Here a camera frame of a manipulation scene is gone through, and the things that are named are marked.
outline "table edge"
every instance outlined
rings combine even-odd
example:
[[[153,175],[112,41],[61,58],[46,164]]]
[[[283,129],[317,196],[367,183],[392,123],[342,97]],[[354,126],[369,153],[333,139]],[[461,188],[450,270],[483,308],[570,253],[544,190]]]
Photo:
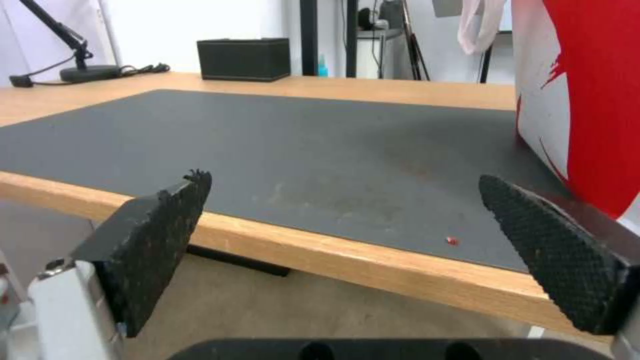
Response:
[[[0,198],[102,221],[130,196],[0,171]],[[528,274],[205,212],[191,243],[597,341]]]

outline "black pole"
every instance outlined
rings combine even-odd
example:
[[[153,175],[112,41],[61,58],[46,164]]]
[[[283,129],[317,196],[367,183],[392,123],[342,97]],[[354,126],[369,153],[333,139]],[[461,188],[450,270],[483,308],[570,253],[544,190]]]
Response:
[[[491,63],[492,49],[493,49],[493,45],[491,45],[487,50],[484,51],[484,56],[482,60],[482,71],[480,72],[480,84],[486,83],[486,77],[489,74],[489,64]]]
[[[81,43],[78,39],[74,38],[71,34],[73,31],[66,27],[61,22],[56,21],[49,13],[47,13],[38,3],[34,0],[20,0],[20,2],[27,8],[33,15],[35,15],[40,21],[42,21],[54,34],[56,34],[60,40],[64,41],[67,46],[76,52],[76,66],[79,69],[86,69],[84,59],[86,58],[86,44]]]
[[[356,77],[356,62],[358,58],[358,0],[347,0],[347,78]]]
[[[318,75],[318,14],[317,0],[300,0],[300,38],[302,43],[302,74]]]

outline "floor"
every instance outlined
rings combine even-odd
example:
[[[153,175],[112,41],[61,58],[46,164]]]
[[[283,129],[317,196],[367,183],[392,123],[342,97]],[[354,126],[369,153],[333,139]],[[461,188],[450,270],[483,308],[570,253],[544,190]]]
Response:
[[[126,359],[211,338],[524,337],[529,326],[303,272],[275,277],[186,255]],[[606,351],[603,344],[587,344]]]

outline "small red bead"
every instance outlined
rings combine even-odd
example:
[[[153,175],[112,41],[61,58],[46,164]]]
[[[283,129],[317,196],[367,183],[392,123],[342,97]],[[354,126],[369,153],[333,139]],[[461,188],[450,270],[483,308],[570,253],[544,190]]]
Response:
[[[458,238],[447,236],[447,243],[452,246],[458,246],[460,242],[458,241]]]

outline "black box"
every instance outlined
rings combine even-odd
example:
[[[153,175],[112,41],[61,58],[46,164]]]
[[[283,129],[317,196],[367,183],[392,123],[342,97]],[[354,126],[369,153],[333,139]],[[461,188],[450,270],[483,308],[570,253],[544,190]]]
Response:
[[[203,79],[274,81],[291,74],[288,38],[198,41]]]

